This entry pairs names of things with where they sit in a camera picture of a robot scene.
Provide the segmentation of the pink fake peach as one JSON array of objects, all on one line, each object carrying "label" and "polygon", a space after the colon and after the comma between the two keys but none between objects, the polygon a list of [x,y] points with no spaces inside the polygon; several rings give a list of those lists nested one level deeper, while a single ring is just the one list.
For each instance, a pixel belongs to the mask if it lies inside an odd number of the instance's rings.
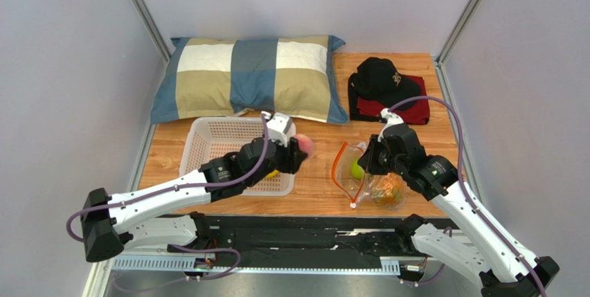
[{"label": "pink fake peach", "polygon": [[311,158],[315,151],[315,144],[309,136],[304,134],[295,134],[294,138],[298,140],[298,148],[307,154],[307,158]]}]

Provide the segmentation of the yellow fake orange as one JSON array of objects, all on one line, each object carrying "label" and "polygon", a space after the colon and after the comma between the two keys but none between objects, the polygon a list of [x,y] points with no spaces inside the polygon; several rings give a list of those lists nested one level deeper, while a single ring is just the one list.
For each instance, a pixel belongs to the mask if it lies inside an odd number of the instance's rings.
[{"label": "yellow fake orange", "polygon": [[278,174],[279,174],[279,171],[278,171],[278,170],[274,170],[273,172],[270,172],[270,173],[269,173],[269,174],[266,176],[266,178],[270,179],[270,178],[273,178],[273,177],[275,177],[275,176],[276,176],[276,175],[278,175]]}]

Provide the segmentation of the green fake apple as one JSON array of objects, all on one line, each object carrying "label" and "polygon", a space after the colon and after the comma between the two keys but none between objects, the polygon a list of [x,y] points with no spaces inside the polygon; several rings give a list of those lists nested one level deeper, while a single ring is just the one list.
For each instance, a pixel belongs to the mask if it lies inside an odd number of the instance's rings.
[{"label": "green fake apple", "polygon": [[364,178],[364,169],[358,164],[357,159],[355,159],[350,165],[350,175],[356,180],[362,180]]}]

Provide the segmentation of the clear zip top bag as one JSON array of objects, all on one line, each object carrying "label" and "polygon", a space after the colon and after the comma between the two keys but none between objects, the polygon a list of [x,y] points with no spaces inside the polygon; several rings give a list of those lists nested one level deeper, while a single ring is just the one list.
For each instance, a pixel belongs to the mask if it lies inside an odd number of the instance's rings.
[{"label": "clear zip top bag", "polygon": [[[345,196],[347,196],[350,202],[350,208],[353,210],[357,209],[360,204],[365,201],[374,203],[368,197],[368,184],[371,174],[365,173],[362,180],[356,180],[350,175],[351,163],[355,159],[358,160],[366,151],[366,148],[367,145],[365,142],[358,143],[356,145],[352,145],[347,142],[343,143],[337,155],[335,156],[330,172],[332,182],[336,187],[338,187],[338,189],[340,189],[340,191],[342,191]],[[397,210],[399,208],[389,208],[387,206],[381,207],[385,207],[389,210]]]}]

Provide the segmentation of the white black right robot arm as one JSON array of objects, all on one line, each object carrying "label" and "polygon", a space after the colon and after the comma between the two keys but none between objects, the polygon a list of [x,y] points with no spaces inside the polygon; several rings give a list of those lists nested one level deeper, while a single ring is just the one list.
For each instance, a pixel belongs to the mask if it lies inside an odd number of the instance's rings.
[{"label": "white black right robot arm", "polygon": [[445,157],[426,154],[405,123],[373,134],[358,164],[373,176],[395,173],[441,209],[472,243],[466,246],[419,215],[396,228],[412,251],[430,255],[471,281],[482,296],[545,296],[560,268],[539,257],[493,218]]}]

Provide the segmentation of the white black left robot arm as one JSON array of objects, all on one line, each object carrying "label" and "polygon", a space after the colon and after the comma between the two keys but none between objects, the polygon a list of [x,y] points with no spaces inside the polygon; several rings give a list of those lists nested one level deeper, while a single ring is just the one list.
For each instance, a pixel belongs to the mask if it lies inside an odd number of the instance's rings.
[{"label": "white black left robot arm", "polygon": [[241,195],[275,170],[296,174],[312,147],[310,139],[299,135],[286,143],[255,138],[238,152],[149,189],[113,195],[103,188],[92,190],[78,213],[85,259],[101,262],[138,246],[143,225],[173,210]]}]

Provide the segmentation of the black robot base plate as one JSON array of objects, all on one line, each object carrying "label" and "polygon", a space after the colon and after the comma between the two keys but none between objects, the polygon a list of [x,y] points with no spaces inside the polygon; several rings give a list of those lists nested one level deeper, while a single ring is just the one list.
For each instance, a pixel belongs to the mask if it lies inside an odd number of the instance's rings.
[{"label": "black robot base plate", "polygon": [[192,212],[193,250],[217,248],[217,266],[277,269],[378,269],[387,256],[425,255],[410,245],[410,231],[426,219],[401,217],[205,216]]}]

